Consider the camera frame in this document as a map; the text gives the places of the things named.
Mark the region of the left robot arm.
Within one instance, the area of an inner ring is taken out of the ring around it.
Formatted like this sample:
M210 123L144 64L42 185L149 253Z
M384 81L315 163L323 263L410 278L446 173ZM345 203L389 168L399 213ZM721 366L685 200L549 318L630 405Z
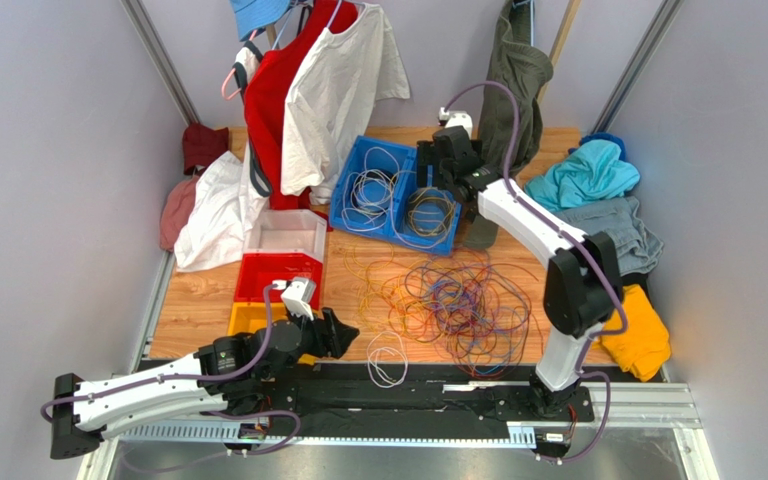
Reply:
M261 386L299 360L341 358L359 336L325 308L311 316L286 313L254 333L221 337L170 363L102 381L58 376L42 406L51 427L50 457L70 459L135 427L189 413L249 415Z

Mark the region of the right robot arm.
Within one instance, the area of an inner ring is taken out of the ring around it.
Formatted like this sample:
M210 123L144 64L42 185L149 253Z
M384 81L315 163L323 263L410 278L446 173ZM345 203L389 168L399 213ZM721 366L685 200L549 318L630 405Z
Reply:
M451 193L469 216L507 231L544 266L543 310L552 328L526 402L549 418L571 402L588 349L622 306L616 248L608 234L558 219L525 193L509 166L491 165L480 153L480 141L464 127L443 128L417 144L418 183Z

